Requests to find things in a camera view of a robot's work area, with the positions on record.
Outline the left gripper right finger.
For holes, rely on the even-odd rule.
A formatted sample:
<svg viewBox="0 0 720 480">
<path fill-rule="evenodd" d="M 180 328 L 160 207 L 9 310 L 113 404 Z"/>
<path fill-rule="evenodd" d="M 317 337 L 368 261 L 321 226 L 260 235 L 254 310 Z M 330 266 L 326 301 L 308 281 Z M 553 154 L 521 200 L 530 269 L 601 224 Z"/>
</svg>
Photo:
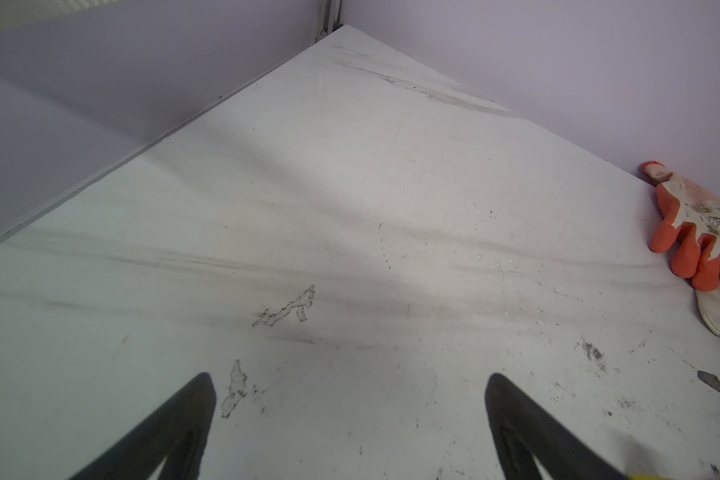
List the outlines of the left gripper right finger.
<svg viewBox="0 0 720 480">
<path fill-rule="evenodd" d="M 500 373 L 490 376 L 485 406 L 507 479 L 624 479 L 524 391 Z"/>
</svg>

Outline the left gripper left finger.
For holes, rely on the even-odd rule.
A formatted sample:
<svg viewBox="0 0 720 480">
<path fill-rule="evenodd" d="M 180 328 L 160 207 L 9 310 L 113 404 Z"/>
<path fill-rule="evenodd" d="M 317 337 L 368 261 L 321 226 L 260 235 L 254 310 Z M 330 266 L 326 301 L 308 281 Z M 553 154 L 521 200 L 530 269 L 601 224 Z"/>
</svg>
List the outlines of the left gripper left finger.
<svg viewBox="0 0 720 480">
<path fill-rule="evenodd" d="M 211 376 L 202 372 L 73 477 L 197 479 L 215 406 Z"/>
</svg>

